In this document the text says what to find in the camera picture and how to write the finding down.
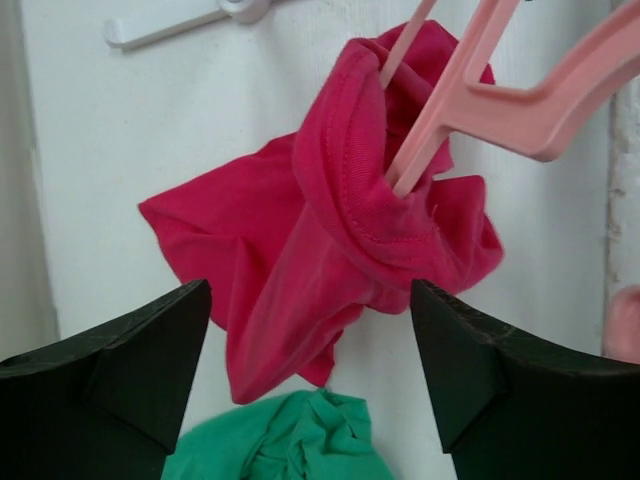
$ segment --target red cloth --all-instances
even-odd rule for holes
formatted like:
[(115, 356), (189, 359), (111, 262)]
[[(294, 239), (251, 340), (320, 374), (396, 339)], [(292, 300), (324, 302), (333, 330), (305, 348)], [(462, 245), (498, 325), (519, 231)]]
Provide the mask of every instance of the red cloth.
[(349, 41), (297, 134), (140, 205), (178, 278), (212, 286), (236, 403), (295, 373), (324, 386), (365, 306), (401, 313), (412, 279), (455, 294), (502, 259), (482, 177), (431, 178), (452, 168), (448, 144), (406, 198), (384, 179), (457, 44), (426, 22), (384, 91), (400, 31)]

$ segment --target white plastic hanger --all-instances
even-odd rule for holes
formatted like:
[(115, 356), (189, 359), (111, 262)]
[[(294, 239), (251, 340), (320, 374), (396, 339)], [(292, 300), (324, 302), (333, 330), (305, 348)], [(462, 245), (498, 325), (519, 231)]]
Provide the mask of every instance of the white plastic hanger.
[(254, 23), (269, 10), (271, 0), (165, 0), (126, 18), (107, 20), (105, 41), (131, 50), (226, 17)]

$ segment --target pink plastic arm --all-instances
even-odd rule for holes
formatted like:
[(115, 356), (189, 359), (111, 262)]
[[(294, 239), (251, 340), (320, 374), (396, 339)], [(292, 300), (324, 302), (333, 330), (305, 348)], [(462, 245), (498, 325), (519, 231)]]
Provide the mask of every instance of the pink plastic arm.
[(640, 0), (631, 0), (587, 35), (536, 87), (520, 90), (480, 84), (480, 75), (518, 2), (481, 2), (387, 171), (396, 195), (403, 197), (413, 189), (452, 131), (551, 161), (610, 95), (640, 73)]

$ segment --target green cloth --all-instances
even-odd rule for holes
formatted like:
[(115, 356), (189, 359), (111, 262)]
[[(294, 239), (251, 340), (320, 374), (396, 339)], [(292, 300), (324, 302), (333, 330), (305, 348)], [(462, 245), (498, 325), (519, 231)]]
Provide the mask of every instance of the green cloth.
[(162, 480), (391, 480), (364, 400), (298, 391), (236, 408), (185, 434)]

